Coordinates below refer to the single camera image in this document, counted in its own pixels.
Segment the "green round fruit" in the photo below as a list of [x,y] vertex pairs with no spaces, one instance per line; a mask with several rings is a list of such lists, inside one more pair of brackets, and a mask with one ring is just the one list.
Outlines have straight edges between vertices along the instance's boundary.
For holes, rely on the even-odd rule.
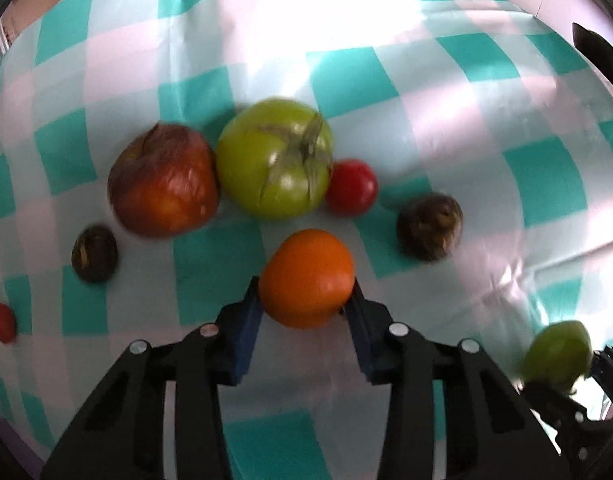
[[547,385],[563,394],[571,394],[575,383],[586,377],[593,362],[591,337],[583,323],[561,321],[545,327],[527,350],[521,378]]

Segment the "dark brown wrinkled fruit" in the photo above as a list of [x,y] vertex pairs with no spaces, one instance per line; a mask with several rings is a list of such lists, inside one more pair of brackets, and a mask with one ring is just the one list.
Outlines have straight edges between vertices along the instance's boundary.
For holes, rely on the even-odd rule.
[[440,261],[460,242],[463,211],[446,194],[415,197],[399,211],[395,231],[403,254],[423,262]]

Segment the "orange tangerine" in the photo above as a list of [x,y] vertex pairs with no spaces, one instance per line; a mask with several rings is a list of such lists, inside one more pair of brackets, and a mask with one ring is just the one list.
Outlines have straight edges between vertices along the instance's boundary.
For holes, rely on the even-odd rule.
[[291,234],[267,262],[259,280],[265,312],[291,328],[326,324],[352,294],[354,259],[335,235],[319,229]]

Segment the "small dark brown fruit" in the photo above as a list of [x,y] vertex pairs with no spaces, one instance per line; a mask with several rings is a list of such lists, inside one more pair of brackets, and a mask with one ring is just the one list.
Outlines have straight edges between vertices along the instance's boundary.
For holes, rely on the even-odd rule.
[[71,264],[86,283],[105,283],[119,264],[119,248],[113,233],[103,224],[88,226],[76,238]]

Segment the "dark red wrinkled apple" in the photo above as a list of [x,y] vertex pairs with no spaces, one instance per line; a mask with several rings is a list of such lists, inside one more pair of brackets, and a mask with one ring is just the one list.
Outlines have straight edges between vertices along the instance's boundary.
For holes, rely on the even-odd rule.
[[199,229],[220,206],[213,150],[200,132],[158,122],[113,162],[107,194],[116,220],[135,235],[168,238]]

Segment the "small red cherry tomato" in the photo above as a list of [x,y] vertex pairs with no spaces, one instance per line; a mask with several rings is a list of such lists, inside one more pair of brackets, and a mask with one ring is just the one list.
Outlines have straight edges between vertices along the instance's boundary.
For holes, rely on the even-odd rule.
[[333,165],[326,204],[333,214],[366,214],[377,199],[379,183],[371,167],[359,159],[338,160]]

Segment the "large green tomato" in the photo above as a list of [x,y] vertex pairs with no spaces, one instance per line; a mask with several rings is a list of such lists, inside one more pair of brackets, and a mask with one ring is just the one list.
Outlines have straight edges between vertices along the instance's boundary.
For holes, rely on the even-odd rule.
[[287,220],[323,201],[333,163],[333,136],[319,110],[269,98],[235,116],[216,145],[224,193],[251,217]]

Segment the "black frying pan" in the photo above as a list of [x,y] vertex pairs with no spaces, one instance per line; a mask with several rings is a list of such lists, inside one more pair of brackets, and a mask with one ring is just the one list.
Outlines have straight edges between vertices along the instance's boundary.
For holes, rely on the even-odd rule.
[[572,24],[573,44],[606,77],[613,75],[613,47],[609,42],[580,24]]

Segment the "teal white checkered tablecloth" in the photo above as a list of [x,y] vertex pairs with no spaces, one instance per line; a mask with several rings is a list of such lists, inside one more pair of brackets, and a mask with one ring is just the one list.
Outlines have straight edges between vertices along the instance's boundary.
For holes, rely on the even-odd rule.
[[[180,122],[215,143],[269,96],[318,108],[335,156],[375,170],[378,202],[265,222],[223,202],[169,240],[116,229],[119,269],[87,285],[82,229],[114,223],[128,143]],[[463,211],[454,252],[402,253],[415,197]],[[564,39],[505,0],[62,0],[0,61],[0,418],[47,456],[135,339],[168,344],[244,296],[292,233],[352,252],[366,297],[427,338],[472,338],[508,375],[545,325],[613,344],[613,92]]]

